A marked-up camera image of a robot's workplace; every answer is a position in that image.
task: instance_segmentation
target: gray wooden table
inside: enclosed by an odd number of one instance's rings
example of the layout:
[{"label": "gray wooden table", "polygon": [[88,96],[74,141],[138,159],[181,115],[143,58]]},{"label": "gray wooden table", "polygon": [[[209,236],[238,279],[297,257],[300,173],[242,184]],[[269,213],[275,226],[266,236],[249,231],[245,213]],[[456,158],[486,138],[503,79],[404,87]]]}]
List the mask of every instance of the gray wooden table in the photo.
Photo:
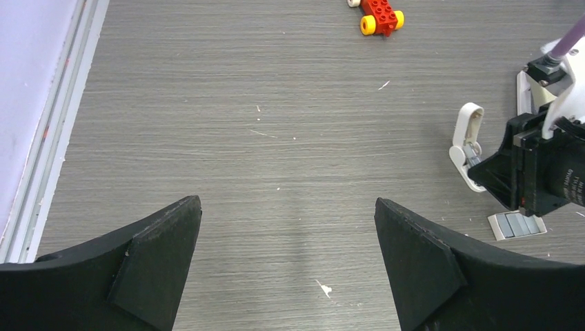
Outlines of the gray wooden table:
[{"label": "gray wooden table", "polygon": [[[41,254],[198,194],[176,330],[398,330],[375,199],[495,243],[503,209],[448,158],[457,111],[485,107],[495,151],[516,72],[585,3],[392,5],[406,23],[383,40],[344,0],[112,0]],[[583,263],[579,211],[497,245]]]}]

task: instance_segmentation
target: purple tube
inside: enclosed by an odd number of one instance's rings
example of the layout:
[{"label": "purple tube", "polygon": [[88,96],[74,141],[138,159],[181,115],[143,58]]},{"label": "purple tube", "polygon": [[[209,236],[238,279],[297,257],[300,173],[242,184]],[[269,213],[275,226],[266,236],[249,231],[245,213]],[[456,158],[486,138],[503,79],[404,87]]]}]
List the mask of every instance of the purple tube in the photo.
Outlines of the purple tube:
[{"label": "purple tube", "polygon": [[548,55],[553,59],[561,59],[585,34],[585,15],[565,34]]}]

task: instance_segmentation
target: white speck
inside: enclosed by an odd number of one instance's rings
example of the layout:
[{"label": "white speck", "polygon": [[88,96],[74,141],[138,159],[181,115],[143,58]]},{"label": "white speck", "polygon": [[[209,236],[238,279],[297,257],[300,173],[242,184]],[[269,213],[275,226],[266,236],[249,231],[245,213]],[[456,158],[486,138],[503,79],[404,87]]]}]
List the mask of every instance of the white speck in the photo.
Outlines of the white speck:
[{"label": "white speck", "polygon": [[325,292],[325,295],[331,299],[331,297],[329,296],[329,293],[331,293],[333,291],[332,288],[330,288],[327,285],[322,285],[318,280],[315,279],[315,281],[317,282],[317,284],[319,284],[319,286],[321,286],[321,289],[323,290],[323,292]]},{"label": "white speck", "polygon": [[384,85],[382,85],[378,90],[380,91],[381,89],[385,88],[389,83],[390,81],[385,82]]},{"label": "white speck", "polygon": [[254,132],[255,134],[260,134],[261,136],[267,136],[267,137],[270,137],[270,138],[278,138],[278,137],[271,136],[271,135],[266,134],[266,133],[262,133],[262,132],[258,132],[258,131],[254,131],[254,130],[250,130],[250,131]]}]

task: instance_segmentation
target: toy car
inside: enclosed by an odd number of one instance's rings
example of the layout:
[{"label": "toy car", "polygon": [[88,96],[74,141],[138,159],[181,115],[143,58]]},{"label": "toy car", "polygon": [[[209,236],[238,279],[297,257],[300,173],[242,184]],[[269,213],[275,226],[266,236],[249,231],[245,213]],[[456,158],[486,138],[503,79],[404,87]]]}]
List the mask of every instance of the toy car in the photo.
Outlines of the toy car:
[{"label": "toy car", "polygon": [[347,2],[351,8],[361,5],[365,15],[361,18],[359,27],[364,36],[383,34],[389,37],[392,32],[404,25],[404,13],[393,10],[388,0],[347,0]]}]

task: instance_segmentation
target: yellow wheel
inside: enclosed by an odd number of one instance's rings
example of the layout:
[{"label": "yellow wheel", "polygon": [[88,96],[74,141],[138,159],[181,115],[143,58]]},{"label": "yellow wheel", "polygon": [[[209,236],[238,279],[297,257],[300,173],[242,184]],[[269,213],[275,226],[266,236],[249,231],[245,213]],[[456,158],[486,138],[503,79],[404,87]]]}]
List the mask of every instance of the yellow wheel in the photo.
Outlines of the yellow wheel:
[{"label": "yellow wheel", "polygon": [[376,19],[374,18],[374,16],[368,15],[368,16],[362,17],[360,28],[361,28],[361,33],[363,33],[364,36],[369,36],[371,34],[374,34],[374,32],[376,32]]},{"label": "yellow wheel", "polygon": [[402,28],[404,25],[404,13],[402,10],[395,10],[394,15],[396,15],[396,19],[398,20],[396,23],[396,30],[400,30],[400,28]]}]

